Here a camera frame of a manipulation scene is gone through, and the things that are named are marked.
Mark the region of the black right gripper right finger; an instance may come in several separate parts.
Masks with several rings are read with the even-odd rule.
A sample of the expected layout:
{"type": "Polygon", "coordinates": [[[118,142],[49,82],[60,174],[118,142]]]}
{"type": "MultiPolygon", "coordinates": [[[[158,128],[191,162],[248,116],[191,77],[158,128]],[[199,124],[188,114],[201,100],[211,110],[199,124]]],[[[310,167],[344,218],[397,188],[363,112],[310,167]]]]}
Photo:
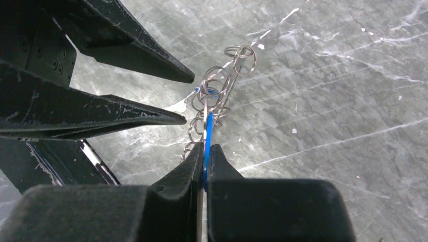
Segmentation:
{"type": "Polygon", "coordinates": [[[209,241],[355,241],[343,198],[319,179],[245,178],[211,146],[209,241]]]}

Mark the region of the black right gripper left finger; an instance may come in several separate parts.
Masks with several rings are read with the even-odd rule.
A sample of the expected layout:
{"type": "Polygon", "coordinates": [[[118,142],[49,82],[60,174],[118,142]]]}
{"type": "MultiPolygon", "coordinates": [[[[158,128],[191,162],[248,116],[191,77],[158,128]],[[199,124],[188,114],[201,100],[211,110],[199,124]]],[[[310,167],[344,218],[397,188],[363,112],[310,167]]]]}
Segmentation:
{"type": "Polygon", "coordinates": [[[202,143],[150,186],[36,186],[1,241],[201,241],[202,143]]]}

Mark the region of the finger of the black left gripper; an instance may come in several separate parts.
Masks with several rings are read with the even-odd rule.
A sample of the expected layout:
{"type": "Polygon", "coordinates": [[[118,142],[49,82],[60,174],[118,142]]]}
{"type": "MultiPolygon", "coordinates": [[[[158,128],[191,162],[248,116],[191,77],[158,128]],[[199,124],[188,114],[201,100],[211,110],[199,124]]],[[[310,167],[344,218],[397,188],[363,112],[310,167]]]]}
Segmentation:
{"type": "Polygon", "coordinates": [[[79,51],[100,63],[181,83],[195,79],[120,1],[50,1],[50,13],[79,51]]]}

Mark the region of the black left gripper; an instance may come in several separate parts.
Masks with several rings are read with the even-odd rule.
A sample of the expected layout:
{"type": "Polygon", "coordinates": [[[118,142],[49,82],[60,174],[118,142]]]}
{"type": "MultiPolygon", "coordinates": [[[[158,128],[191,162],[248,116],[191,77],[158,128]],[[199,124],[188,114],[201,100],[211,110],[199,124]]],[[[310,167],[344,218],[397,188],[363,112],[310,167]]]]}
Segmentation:
{"type": "Polygon", "coordinates": [[[1,59],[7,61],[1,61],[2,137],[82,140],[140,126],[186,123],[183,116],[161,108],[68,88],[76,55],[36,1],[1,1],[1,59]]]}

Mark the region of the metal key organizer plate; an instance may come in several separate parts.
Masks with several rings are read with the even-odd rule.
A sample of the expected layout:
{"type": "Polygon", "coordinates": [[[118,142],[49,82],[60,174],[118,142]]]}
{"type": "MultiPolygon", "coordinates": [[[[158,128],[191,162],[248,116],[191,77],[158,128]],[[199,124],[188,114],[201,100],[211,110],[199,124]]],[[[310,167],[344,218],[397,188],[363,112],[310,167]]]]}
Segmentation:
{"type": "Polygon", "coordinates": [[[196,116],[190,121],[189,142],[181,155],[182,162],[193,146],[208,141],[209,130],[223,126],[222,118],[231,111],[227,102],[237,79],[252,74],[257,64],[255,50],[249,45],[227,47],[224,55],[232,59],[230,68],[209,68],[192,94],[191,107],[196,111],[196,116]]]}

